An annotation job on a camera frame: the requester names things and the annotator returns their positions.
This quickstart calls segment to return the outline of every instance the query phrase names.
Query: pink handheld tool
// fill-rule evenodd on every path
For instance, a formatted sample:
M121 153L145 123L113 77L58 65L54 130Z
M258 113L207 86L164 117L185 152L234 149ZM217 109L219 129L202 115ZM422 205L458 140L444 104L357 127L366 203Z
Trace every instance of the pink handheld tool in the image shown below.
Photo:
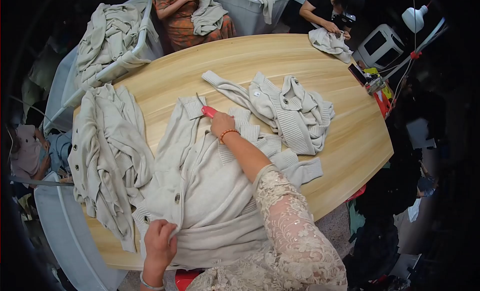
M198 101L200 101L200 103L203 105L203 107L201 109L202 110L201 112L204 115L206 115L207 117L213 119L213 116L217 113L217 110L213 107L210 107L210 106L207 106L207 105L203 104L203 102L200 100L200 97L198 96L198 93L195 93L195 95L197 95Z

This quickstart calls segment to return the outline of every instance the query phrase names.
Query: wooden table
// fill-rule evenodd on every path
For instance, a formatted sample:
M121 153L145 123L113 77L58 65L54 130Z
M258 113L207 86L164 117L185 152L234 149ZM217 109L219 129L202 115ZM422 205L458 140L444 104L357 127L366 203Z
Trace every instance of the wooden table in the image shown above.
M301 188L310 211L318 220L355 193L393 155L387 127L375 99L359 85L347 67L312 47L307 35L255 35L202 44L167 55L128 74L114 86L125 85L135 96L145 118L147 143L155 153L177 97L194 96L197 92L206 96L208 105L223 112L237 106L201 78L207 70L246 89L257 71L279 87L285 75L294 75L307 91L316 91L333 102L336 114L325 148L317 154L324 175ZM262 131L272 133L253 114L250 119L261 125ZM208 123L208 119L202 120L199 131L204 131ZM313 156L299 158L308 160ZM108 266L142 269L140 253L123 251L109 230L95 218L86 214L85 217ZM136 229L138 251L139 239Z

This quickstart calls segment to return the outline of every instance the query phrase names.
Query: blue garment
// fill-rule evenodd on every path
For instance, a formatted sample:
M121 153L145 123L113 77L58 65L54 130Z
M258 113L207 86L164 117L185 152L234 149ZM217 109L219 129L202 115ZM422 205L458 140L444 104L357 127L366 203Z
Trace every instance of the blue garment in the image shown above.
M418 180L417 186L418 189L423 192L423 196L430 197L435 192L434 183L435 179L433 176L427 175L426 177L421 177Z
M50 142L50 149L48 150L48 155L50 156L50 168L46 171L46 173L50 173L51 171L58 172L60 166L64 167L65 169L69 169L68 166L68 150L72 144L72 132L66 132L63 134L51 134L45 139ZM40 156L39 160L42 162L43 158L47 155L47 152L43 147L40 147Z

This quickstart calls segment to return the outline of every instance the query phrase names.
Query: person in black shirt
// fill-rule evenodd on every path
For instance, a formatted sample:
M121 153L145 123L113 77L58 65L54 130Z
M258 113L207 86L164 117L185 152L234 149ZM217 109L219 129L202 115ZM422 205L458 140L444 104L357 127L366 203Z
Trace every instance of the person in black shirt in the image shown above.
M343 12L354 15L362 10L364 3L365 0L305 0L299 12L301 17L297 25L290 29L290 33L308 33L315 29L312 25L315 23L329 32L339 33L343 30L345 39L349 40L352 23L334 16Z

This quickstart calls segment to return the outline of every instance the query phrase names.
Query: silver bangle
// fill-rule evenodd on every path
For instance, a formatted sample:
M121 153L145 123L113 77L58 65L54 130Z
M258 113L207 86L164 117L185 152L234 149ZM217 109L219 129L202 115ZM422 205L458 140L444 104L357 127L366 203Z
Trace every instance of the silver bangle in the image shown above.
M141 271L140 272L140 281L145 287L149 288L150 290L164 290L165 289L165 282L164 282L163 279L162 279L162 284L163 284L162 287L152 287L144 281L143 276L144 276L144 273L143 273L143 271Z

